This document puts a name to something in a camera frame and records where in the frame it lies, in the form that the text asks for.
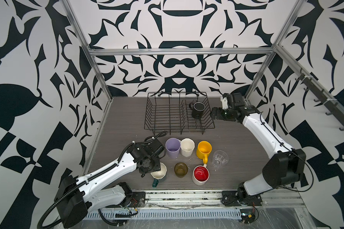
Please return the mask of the green mug cream inside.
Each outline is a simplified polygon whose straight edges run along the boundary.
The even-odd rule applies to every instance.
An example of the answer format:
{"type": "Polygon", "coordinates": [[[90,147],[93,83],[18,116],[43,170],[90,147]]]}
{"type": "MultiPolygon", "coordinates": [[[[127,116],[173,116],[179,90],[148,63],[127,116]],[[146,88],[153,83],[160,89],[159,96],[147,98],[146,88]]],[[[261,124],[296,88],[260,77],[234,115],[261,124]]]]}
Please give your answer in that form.
{"type": "Polygon", "coordinates": [[[155,171],[151,173],[151,176],[153,177],[153,188],[157,188],[158,184],[163,182],[167,178],[167,167],[165,164],[160,163],[160,170],[155,171]]]}

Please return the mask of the black mug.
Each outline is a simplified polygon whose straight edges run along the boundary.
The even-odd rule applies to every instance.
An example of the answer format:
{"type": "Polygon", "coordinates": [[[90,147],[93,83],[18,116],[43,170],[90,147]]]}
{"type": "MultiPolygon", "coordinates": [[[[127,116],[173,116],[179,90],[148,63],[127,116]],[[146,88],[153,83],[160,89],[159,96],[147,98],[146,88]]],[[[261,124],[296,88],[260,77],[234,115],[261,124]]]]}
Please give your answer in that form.
{"type": "Polygon", "coordinates": [[[192,117],[194,119],[202,118],[205,110],[205,105],[202,102],[190,103],[189,108],[192,110],[192,117]]]}

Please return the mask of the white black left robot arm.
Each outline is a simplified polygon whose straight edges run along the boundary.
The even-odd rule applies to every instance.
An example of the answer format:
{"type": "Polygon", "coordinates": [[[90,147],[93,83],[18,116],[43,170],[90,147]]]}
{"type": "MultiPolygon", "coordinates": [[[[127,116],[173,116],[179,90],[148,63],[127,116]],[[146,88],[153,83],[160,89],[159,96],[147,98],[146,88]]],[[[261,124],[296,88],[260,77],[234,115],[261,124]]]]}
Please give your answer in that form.
{"type": "Polygon", "coordinates": [[[64,178],[54,198],[54,203],[40,218],[37,228],[50,229],[62,224],[65,229],[81,222],[90,211],[106,206],[127,206],[132,197],[128,184],[121,182],[112,188],[110,194],[103,191],[120,177],[139,171],[142,177],[161,170],[163,144],[156,138],[131,143],[121,155],[104,167],[81,177],[69,175],[64,178]]]}

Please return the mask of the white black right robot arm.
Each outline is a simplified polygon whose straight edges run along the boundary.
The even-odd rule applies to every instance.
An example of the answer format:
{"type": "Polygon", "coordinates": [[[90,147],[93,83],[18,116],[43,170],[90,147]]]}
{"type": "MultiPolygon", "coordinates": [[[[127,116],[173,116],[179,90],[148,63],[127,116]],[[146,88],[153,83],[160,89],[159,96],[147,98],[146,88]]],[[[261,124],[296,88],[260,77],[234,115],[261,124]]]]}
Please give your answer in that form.
{"type": "Polygon", "coordinates": [[[306,154],[285,142],[264,120],[262,113],[253,105],[247,105],[241,93],[225,93],[220,99],[222,106],[214,107],[211,116],[217,120],[237,121],[247,128],[266,151],[269,161],[262,173],[239,184],[236,192],[224,191],[225,206],[259,204],[261,194],[286,188],[304,178],[307,167],[306,154]]]}

